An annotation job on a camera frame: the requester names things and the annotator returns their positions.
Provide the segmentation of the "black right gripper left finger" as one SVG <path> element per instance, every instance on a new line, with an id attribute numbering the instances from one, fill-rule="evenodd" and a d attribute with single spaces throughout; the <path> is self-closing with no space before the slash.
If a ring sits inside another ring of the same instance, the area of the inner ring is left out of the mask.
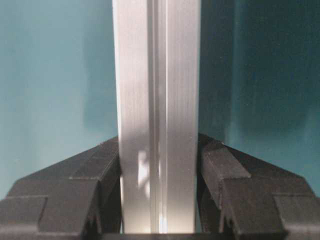
<path id="1" fill-rule="evenodd" d="M 0 202 L 3 240 L 95 240 L 121 228 L 118 139 L 17 180 Z"/>

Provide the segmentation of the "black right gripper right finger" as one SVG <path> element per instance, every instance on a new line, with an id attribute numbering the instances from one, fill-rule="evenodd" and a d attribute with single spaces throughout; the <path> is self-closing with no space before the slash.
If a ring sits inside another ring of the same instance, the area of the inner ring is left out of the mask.
<path id="1" fill-rule="evenodd" d="M 202 231 L 228 240 L 317 240 L 320 199 L 300 175 L 198 137 Z"/>

